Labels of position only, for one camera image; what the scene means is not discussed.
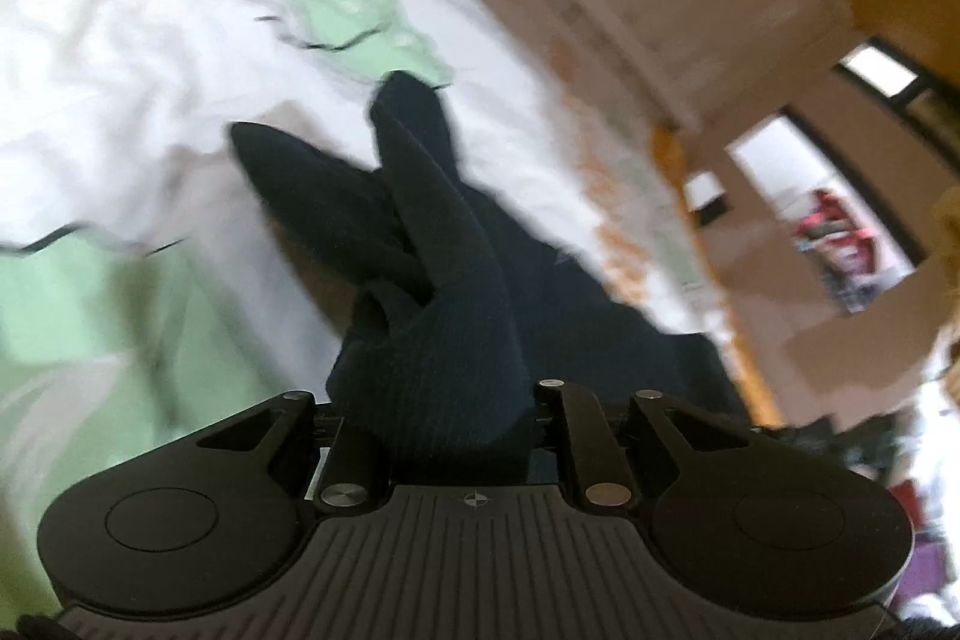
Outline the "black hooded sweatshirt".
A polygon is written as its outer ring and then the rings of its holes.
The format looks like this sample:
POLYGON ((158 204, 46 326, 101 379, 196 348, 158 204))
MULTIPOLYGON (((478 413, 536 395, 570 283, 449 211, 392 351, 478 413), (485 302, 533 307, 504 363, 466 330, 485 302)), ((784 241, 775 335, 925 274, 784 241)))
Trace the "black hooded sweatshirt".
POLYGON ((389 74, 368 117, 373 170, 254 122, 229 141, 267 213, 355 288, 327 393, 392 479, 523 479, 549 378, 605 403, 652 388, 747 419, 708 338, 658 330, 462 179, 433 88, 389 74))

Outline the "red clothing pile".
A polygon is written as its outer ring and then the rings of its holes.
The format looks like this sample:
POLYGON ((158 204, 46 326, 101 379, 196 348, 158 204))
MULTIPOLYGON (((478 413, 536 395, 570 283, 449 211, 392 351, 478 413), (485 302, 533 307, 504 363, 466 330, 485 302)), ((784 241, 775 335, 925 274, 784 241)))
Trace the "red clothing pile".
POLYGON ((794 242, 811 257, 833 299, 850 314, 861 312, 878 294, 877 239, 830 188, 814 188, 811 198, 794 242))

